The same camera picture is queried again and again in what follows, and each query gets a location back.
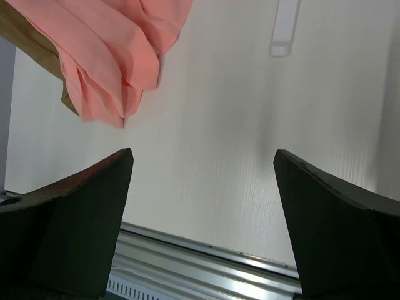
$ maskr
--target white handle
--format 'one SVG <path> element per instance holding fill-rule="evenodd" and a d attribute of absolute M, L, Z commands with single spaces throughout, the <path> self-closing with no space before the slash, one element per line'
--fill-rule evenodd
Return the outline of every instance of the white handle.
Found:
<path fill-rule="evenodd" d="M 300 0 L 279 0 L 274 32 L 269 47 L 270 55 L 287 56 L 292 51 L 299 9 Z"/>

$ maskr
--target white wall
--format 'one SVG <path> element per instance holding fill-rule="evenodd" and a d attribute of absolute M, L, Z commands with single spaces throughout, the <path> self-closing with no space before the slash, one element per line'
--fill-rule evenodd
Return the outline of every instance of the white wall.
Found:
<path fill-rule="evenodd" d="M 61 82 L 17 52 L 6 186 L 25 193 L 131 147 L 125 221 L 293 265 L 276 149 L 400 199 L 398 2 L 302 0 L 277 59 L 277 0 L 196 0 L 124 130 L 81 124 Z"/>
<path fill-rule="evenodd" d="M 0 192 L 4 189 L 15 47 L 0 36 Z"/>

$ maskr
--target vent grille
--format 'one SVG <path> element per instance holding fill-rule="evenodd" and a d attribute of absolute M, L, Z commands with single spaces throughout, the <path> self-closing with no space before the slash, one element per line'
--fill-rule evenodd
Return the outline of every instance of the vent grille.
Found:
<path fill-rule="evenodd" d="M 175 298 L 114 275 L 110 275 L 108 279 L 107 291 L 129 300 L 175 300 Z"/>

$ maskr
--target pink cloth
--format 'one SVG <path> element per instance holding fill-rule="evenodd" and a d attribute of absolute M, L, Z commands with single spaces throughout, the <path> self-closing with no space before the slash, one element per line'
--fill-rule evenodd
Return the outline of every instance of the pink cloth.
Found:
<path fill-rule="evenodd" d="M 83 121 L 118 128 L 158 84 L 193 0 L 6 0 L 57 48 Z"/>

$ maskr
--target fabric fold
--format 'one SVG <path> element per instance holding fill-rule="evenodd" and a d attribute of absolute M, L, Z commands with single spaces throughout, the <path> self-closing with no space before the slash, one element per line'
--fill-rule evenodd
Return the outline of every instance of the fabric fold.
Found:
<path fill-rule="evenodd" d="M 61 102 L 74 114 L 78 114 L 67 91 L 56 47 L 5 0 L 0 0 L 0 35 L 63 81 Z"/>
<path fill-rule="evenodd" d="M 159 58 L 175 43 L 193 0 L 7 0 L 56 47 L 83 121 L 117 128 L 144 90 L 158 85 Z"/>

